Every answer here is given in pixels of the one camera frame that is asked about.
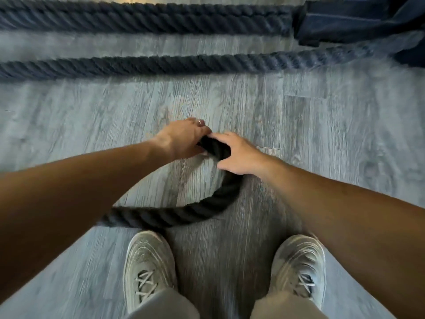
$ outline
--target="white sneaker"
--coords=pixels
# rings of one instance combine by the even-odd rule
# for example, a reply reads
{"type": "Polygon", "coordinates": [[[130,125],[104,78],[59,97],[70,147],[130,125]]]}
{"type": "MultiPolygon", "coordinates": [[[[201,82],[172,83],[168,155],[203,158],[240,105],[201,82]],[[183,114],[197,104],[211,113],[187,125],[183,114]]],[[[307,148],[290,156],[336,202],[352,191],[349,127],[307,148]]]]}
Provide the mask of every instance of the white sneaker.
{"type": "Polygon", "coordinates": [[[173,252],[160,234],[148,230],[131,239],[123,282],[128,313],[162,289],[177,289],[173,252]]]}
{"type": "Polygon", "coordinates": [[[269,293],[289,291],[321,310],[325,289],[325,252],[320,242],[305,235],[284,241],[273,259],[269,293]]]}

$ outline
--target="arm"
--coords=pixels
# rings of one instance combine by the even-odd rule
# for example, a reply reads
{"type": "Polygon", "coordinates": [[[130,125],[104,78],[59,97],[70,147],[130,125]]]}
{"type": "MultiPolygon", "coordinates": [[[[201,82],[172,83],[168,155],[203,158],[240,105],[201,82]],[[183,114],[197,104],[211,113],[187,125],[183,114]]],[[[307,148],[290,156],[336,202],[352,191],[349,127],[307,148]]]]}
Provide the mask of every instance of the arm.
{"type": "Polygon", "coordinates": [[[425,310],[425,210],[290,166],[233,133],[212,134],[232,155],[219,169],[272,186],[342,266],[399,318],[425,310]]]}
{"type": "Polygon", "coordinates": [[[203,151],[211,132],[195,118],[153,139],[12,172],[0,178],[0,302],[92,227],[132,186],[203,151]]]}

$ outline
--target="curved rope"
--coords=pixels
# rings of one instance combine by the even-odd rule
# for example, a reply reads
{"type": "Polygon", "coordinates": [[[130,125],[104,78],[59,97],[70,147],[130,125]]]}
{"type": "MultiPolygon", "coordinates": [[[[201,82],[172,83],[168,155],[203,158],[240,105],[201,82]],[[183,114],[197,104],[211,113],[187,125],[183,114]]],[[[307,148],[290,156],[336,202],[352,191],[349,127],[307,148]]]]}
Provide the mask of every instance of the curved rope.
{"type": "Polygon", "coordinates": [[[290,15],[295,7],[291,5],[256,4],[150,4],[116,2],[74,2],[55,0],[0,0],[0,12],[80,12],[80,13],[141,13],[141,14],[194,14],[223,16],[268,16],[290,15]]]}
{"type": "Polygon", "coordinates": [[[343,64],[359,58],[386,56],[414,48],[423,31],[410,31],[390,37],[300,52],[268,54],[104,57],[0,63],[0,81],[56,80],[59,78],[178,75],[212,73],[267,73],[284,69],[313,69],[343,64]]]}
{"type": "Polygon", "coordinates": [[[288,7],[0,1],[0,29],[91,33],[288,36],[288,7]]]}
{"type": "MultiPolygon", "coordinates": [[[[205,136],[199,145],[219,160],[230,156],[230,147],[215,139],[205,136]]],[[[113,207],[97,225],[158,230],[207,220],[224,211],[235,201],[242,186],[242,177],[226,171],[221,187],[211,197],[183,207],[113,207]]]]}

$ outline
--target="person's right arm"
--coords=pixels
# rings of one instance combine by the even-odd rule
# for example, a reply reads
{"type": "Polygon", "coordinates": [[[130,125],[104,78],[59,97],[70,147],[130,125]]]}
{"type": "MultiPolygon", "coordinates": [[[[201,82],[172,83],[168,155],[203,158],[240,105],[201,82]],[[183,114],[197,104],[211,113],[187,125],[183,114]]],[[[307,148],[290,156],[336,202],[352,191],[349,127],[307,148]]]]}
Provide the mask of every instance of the person's right arm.
{"type": "Polygon", "coordinates": [[[211,134],[231,156],[217,164],[272,186],[342,266],[398,318],[425,313],[425,209],[318,176],[260,152],[237,134],[211,134]]]}

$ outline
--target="gray wood plank floor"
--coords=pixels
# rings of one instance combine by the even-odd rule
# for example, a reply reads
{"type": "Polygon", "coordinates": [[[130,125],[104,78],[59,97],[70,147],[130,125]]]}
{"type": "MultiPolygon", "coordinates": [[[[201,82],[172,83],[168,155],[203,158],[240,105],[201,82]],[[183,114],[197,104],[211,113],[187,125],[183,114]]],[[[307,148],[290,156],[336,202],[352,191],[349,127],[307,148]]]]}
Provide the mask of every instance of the gray wood plank floor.
{"type": "MultiPolygon", "coordinates": [[[[301,4],[304,0],[115,0],[301,4]]],[[[299,49],[266,37],[0,32],[0,60],[254,53],[299,49]]],[[[0,85],[0,172],[149,138],[174,119],[204,118],[265,152],[326,177],[425,207],[425,72],[389,59],[270,75],[99,79],[0,85]]],[[[161,168],[118,202],[173,206],[210,195],[210,159],[161,168]]],[[[0,307],[1,318],[120,318],[122,269],[135,230],[93,228],[0,307]]],[[[247,177],[215,219],[167,232],[180,291],[203,318],[248,318],[268,290],[271,261],[305,232],[273,192],[247,177]]],[[[324,313],[391,318],[327,254],[324,313]]]]}

